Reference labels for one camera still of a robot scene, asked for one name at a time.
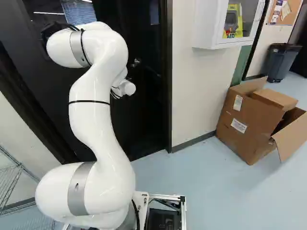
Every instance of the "window blind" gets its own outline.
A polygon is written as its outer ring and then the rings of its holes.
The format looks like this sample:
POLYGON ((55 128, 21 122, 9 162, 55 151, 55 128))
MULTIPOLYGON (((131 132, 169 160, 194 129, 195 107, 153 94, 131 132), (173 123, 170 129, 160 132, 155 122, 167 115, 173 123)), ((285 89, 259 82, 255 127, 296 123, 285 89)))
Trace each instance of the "window blind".
POLYGON ((61 4, 68 23, 80 25, 96 22, 93 4, 83 0, 61 0, 61 4))

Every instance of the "cork board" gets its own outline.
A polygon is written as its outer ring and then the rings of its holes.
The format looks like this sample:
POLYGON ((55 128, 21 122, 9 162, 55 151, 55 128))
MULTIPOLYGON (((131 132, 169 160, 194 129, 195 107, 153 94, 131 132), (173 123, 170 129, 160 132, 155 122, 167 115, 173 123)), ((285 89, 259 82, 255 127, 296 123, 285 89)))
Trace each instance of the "cork board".
POLYGON ((294 25, 303 0, 273 0, 267 24, 294 25))

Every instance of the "wall cabinet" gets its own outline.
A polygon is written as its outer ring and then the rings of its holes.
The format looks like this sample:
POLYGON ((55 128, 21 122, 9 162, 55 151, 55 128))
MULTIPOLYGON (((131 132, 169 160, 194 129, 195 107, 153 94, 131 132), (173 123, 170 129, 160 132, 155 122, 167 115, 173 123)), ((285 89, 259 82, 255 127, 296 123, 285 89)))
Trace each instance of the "wall cabinet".
POLYGON ((195 0, 192 46, 219 49, 253 44, 265 0, 195 0))

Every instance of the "trash can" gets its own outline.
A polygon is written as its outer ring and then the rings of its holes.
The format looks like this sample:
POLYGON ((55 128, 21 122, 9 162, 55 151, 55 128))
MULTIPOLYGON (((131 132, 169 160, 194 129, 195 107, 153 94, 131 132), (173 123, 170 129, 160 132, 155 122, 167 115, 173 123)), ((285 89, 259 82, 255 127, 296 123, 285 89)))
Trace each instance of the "trash can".
POLYGON ((302 46, 274 43, 270 45, 267 62, 268 82, 281 82, 285 78, 302 46))

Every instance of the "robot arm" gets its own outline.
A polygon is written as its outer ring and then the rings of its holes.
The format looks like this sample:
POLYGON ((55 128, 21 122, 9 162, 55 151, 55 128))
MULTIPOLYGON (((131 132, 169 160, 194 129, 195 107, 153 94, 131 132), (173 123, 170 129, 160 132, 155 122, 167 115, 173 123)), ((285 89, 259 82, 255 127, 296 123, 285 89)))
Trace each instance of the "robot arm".
POLYGON ((135 174, 113 131, 110 90, 129 95, 135 86, 125 80, 124 39, 101 22, 78 27, 84 31, 53 34, 47 52, 61 66, 91 66, 71 87, 69 119, 74 135, 94 152, 97 162, 51 170, 37 186, 35 199, 39 209, 57 221, 111 230, 127 216, 135 174))

